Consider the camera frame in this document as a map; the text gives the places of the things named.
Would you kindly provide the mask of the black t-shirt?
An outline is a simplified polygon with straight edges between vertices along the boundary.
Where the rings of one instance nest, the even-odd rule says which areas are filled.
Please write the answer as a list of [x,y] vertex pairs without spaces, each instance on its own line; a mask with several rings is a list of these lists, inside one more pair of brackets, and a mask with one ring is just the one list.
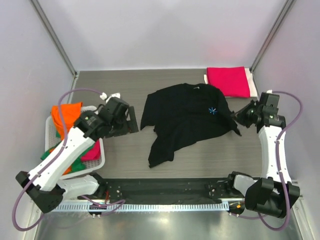
[[199,141],[230,131],[241,134],[222,91],[204,83],[181,83],[148,94],[140,122],[145,127],[153,127],[157,135],[148,156],[150,168],[172,162],[176,151]]

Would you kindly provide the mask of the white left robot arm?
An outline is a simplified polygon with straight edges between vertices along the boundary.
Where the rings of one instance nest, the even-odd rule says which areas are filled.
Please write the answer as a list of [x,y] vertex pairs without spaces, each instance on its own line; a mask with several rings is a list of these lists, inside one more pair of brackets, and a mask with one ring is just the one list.
[[106,97],[96,110],[80,114],[64,140],[37,167],[20,171],[15,179],[46,214],[62,201],[79,196],[102,199],[107,184],[97,173],[62,179],[65,170],[89,147],[103,138],[138,132],[135,109],[121,99],[119,93]]

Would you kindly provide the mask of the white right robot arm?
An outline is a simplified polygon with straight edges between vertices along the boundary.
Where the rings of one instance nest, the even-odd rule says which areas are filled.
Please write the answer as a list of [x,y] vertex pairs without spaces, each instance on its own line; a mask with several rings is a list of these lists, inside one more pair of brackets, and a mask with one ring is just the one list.
[[286,131],[292,126],[286,118],[278,114],[280,92],[262,92],[259,100],[252,100],[241,110],[233,113],[232,118],[240,125],[256,127],[261,144],[261,177],[253,177],[240,172],[228,176],[225,191],[231,198],[244,196],[245,209],[283,219],[300,197],[300,188],[292,184],[286,153]]

